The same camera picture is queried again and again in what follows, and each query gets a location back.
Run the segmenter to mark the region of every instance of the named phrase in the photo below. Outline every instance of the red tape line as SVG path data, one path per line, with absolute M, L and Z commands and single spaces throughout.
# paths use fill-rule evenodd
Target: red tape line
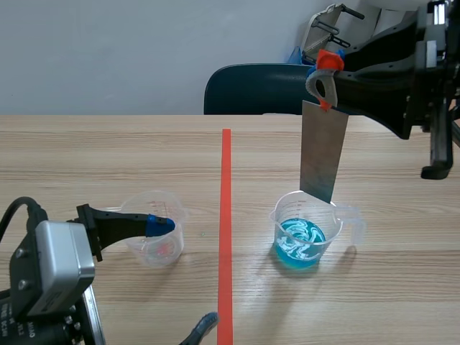
M 222 130 L 221 219 L 218 236 L 217 344 L 233 345 L 231 277 L 231 130 Z

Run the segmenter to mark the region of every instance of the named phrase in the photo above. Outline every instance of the blue tape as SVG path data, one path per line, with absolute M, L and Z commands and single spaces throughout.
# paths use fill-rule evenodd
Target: blue tape
M 169 234 L 175 229 L 175 223 L 172 219 L 156 217 L 154 214 L 149 214 L 147 217 L 147 225 L 145 226 L 145 236 L 163 236 Z

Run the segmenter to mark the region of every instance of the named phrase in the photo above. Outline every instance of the plastic measuring cup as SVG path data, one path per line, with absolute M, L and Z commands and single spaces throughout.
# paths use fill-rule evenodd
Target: plastic measuring cup
M 367 228 L 358 208 L 325 203 L 301 190 L 284 195 L 270 219 L 275 223 L 274 246 L 279 258 L 296 268 L 319 262 L 342 229 L 351 229 L 351 243 L 356 245 Z
M 154 214 L 174 221 L 175 229 L 169 234 L 159 237 L 133 237 L 124 241 L 142 263 L 150 267 L 161 267 L 176 261 L 182 254 L 183 227 L 188 212 L 174 194 L 163 190 L 151 190 L 133 196 L 119 208 L 109 210 Z

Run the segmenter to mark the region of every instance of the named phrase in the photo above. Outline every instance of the metal plate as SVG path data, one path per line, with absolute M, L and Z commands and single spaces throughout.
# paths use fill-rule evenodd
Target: metal plate
M 327 203 L 331 202 L 348 115 L 303 102 L 300 189 Z
M 102 331 L 101 320 L 99 319 L 98 306 L 94 297 L 93 286 L 90 285 L 83 294 L 83 302 L 88 313 L 88 320 L 93 334 L 95 345 L 106 345 L 104 333 Z

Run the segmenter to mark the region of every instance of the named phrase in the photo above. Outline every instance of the metal scraper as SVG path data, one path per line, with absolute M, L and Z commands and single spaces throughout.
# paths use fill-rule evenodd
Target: metal scraper
M 331 202 L 348 115 L 303 102 L 300 189 Z

